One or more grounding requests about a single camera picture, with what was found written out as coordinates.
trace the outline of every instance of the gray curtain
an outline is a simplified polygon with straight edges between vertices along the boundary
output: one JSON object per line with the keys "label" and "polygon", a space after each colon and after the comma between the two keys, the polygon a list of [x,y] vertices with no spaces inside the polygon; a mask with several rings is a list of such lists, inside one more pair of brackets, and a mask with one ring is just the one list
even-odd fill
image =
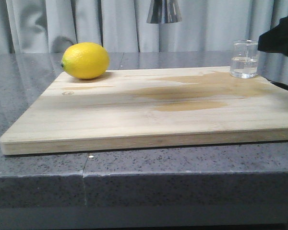
{"label": "gray curtain", "polygon": [[288,15],[288,0],[179,0],[182,22],[146,23],[150,0],[0,0],[0,53],[55,53],[75,43],[108,52],[230,50]]}

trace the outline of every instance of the wooden cutting board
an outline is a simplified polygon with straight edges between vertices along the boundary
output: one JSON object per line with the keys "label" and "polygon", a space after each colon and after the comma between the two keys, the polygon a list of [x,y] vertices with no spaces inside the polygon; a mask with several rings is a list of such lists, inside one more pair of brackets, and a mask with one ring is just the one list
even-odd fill
{"label": "wooden cutting board", "polygon": [[288,140],[288,91],[229,67],[61,73],[0,138],[3,154]]}

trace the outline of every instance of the clear glass cup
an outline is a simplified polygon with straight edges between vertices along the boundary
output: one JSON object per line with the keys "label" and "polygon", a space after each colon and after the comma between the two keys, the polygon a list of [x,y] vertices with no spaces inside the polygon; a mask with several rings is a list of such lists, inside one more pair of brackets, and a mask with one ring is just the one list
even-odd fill
{"label": "clear glass cup", "polygon": [[230,65],[230,74],[237,78],[253,78],[257,76],[258,41],[238,40],[234,42]]}

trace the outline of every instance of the lemon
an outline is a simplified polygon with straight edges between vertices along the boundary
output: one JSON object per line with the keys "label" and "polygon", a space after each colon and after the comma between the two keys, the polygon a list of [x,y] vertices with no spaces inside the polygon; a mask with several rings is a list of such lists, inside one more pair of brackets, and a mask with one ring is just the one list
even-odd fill
{"label": "lemon", "polygon": [[82,42],[65,50],[61,66],[65,72],[73,77],[92,79],[103,74],[109,63],[109,55],[101,45],[93,42]]}

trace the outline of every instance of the granite countertop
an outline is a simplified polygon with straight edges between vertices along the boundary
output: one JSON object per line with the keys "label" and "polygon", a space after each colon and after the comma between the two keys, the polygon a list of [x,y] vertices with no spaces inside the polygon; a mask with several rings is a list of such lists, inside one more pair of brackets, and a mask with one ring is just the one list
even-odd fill
{"label": "granite countertop", "polygon": [[[288,58],[261,55],[260,74],[288,84]],[[61,73],[61,57],[0,55],[0,136]],[[109,69],[228,66],[230,52],[111,53],[110,58]],[[273,65],[280,61],[281,67]],[[10,208],[244,204],[282,205],[281,216],[271,212],[267,219],[288,218],[288,141],[25,156],[3,156],[0,150],[1,215]]]}

